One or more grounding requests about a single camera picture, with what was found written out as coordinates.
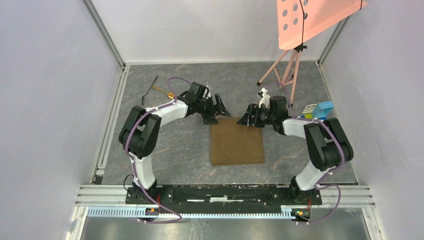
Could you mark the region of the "brown cloth napkin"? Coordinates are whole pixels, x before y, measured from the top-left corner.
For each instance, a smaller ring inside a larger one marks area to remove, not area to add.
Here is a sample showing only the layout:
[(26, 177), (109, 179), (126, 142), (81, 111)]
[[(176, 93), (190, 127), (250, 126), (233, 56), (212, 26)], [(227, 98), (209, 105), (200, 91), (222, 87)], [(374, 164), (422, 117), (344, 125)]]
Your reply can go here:
[(210, 125), (212, 166), (263, 164), (265, 152), (261, 128), (237, 124), (235, 117), (219, 117)]

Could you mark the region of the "gold spoon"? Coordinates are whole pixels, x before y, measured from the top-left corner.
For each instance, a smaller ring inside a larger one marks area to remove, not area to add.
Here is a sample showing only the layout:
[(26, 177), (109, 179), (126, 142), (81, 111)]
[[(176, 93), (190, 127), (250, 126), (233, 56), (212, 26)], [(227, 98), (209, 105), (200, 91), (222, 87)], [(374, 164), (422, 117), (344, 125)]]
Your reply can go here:
[(159, 87), (157, 87), (157, 86), (152, 86), (151, 88), (152, 88), (152, 89), (154, 89), (154, 90), (156, 90), (156, 91), (159, 91), (159, 92), (165, 93), (165, 94), (167, 95), (167, 97), (168, 97), (169, 99), (171, 99), (171, 100), (175, 99), (175, 95), (174, 95), (174, 93), (172, 93), (171, 91), (163, 90), (163, 89), (161, 89), (161, 88), (159, 88)]

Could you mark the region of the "black fork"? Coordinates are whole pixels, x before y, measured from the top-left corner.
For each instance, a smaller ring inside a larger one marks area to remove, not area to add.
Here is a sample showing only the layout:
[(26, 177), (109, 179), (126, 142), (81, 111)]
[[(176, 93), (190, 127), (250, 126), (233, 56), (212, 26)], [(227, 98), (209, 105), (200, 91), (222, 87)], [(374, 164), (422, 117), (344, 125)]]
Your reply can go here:
[(147, 91), (145, 92), (145, 94), (142, 96), (142, 98), (141, 98), (141, 106), (143, 107), (144, 106), (144, 104), (145, 104), (145, 98), (146, 98), (146, 96), (148, 95), (148, 93), (149, 93), (149, 91), (152, 89), (152, 87), (153, 87), (153, 85), (155, 84), (155, 82), (157, 81), (157, 79), (158, 79), (158, 75), (154, 78), (154, 80), (152, 81), (152, 83), (150, 84), (150, 86), (149, 86), (149, 88), (147, 89)]

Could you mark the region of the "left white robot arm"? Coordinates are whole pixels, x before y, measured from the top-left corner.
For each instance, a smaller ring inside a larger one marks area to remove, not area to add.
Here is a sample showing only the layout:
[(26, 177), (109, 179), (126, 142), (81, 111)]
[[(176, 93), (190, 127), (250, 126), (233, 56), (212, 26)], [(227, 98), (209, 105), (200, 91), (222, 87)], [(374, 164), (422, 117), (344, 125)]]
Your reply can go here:
[(157, 190), (152, 187), (156, 177), (152, 153), (157, 145), (160, 128), (172, 121), (200, 114), (205, 125), (217, 124), (217, 116), (230, 117), (221, 96), (211, 95), (209, 88), (193, 82), (189, 90), (156, 107), (134, 106), (120, 131), (118, 141), (131, 161), (134, 183), (140, 189), (138, 197), (145, 204), (153, 203)]

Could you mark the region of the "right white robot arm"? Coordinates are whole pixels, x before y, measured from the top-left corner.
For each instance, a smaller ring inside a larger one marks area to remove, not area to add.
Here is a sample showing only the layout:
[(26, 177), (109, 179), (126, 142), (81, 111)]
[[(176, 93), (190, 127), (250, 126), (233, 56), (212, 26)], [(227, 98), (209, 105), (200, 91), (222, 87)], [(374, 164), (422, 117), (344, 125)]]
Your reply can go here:
[(293, 203), (302, 204), (309, 198), (310, 190), (321, 189), (319, 185), (325, 175), (350, 161), (354, 153), (337, 118), (292, 117), (289, 107), (284, 96), (263, 97), (259, 104), (248, 105), (237, 124), (256, 128), (270, 125), (280, 135), (305, 139), (309, 163), (291, 180), (288, 191)]

